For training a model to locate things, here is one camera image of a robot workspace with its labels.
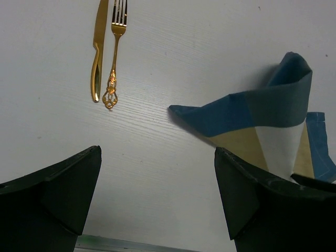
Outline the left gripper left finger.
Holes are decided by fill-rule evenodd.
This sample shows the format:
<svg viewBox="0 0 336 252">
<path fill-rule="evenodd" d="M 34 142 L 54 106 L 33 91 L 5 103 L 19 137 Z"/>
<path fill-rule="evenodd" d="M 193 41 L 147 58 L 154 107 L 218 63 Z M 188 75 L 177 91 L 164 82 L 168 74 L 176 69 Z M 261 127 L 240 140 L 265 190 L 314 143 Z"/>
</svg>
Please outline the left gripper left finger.
<svg viewBox="0 0 336 252">
<path fill-rule="evenodd" d="M 101 148 L 1 184 L 1 251 L 73 251 L 101 168 Z"/>
</svg>

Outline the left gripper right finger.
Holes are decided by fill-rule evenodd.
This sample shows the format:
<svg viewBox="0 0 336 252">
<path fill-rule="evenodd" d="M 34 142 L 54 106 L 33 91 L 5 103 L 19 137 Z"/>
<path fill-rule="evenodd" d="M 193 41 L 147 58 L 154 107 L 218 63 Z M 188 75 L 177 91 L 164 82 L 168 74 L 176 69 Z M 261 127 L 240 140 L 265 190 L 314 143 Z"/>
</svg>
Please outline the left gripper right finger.
<svg viewBox="0 0 336 252">
<path fill-rule="evenodd" d="M 237 251 L 335 251 L 335 185 L 284 180 L 217 148 L 215 173 Z"/>
</svg>

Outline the blue beige cloth placemat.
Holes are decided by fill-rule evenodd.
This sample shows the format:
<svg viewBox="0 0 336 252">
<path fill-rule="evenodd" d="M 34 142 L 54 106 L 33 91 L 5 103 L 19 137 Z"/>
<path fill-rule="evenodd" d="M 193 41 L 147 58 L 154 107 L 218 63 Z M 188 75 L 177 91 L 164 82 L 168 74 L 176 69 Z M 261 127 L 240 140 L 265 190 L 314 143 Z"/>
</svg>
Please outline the blue beige cloth placemat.
<svg viewBox="0 0 336 252">
<path fill-rule="evenodd" d="M 288 52 L 268 83 L 202 107 L 171 105 L 171 113 L 216 147 L 289 180 L 293 174 L 332 183 L 325 116 L 309 112 L 312 69 Z"/>
</svg>

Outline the gold knife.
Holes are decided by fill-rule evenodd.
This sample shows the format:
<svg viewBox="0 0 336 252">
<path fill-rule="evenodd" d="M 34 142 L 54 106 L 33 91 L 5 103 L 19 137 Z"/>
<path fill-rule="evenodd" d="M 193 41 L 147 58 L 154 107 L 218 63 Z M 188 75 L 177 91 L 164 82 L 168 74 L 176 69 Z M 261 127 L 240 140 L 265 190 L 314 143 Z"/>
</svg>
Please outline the gold knife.
<svg viewBox="0 0 336 252">
<path fill-rule="evenodd" d="M 92 100 L 95 103 L 98 103 L 100 100 L 103 47 L 107 24 L 108 6 L 108 0 L 100 1 L 94 27 L 95 30 L 93 36 L 93 47 L 96 50 L 96 53 L 92 64 L 90 87 Z"/>
</svg>

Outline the gold fork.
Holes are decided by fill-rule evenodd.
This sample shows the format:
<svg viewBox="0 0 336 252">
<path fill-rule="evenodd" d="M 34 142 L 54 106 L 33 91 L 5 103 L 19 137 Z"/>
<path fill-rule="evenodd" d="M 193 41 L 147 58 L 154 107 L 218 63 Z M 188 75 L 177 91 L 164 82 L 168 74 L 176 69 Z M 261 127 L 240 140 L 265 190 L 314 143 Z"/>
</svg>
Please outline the gold fork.
<svg viewBox="0 0 336 252">
<path fill-rule="evenodd" d="M 116 93 L 116 89 L 117 89 L 116 67 L 117 67 L 117 56 L 118 56 L 118 44 L 119 44 L 120 38 L 126 32 L 127 16 L 128 16 L 128 1 L 127 0 L 114 1 L 111 31 L 115 38 L 115 45 L 114 45 L 112 67 L 111 67 L 109 79 L 107 82 L 107 88 L 102 98 L 104 106 L 108 110 L 111 110 L 118 102 L 118 96 Z"/>
</svg>

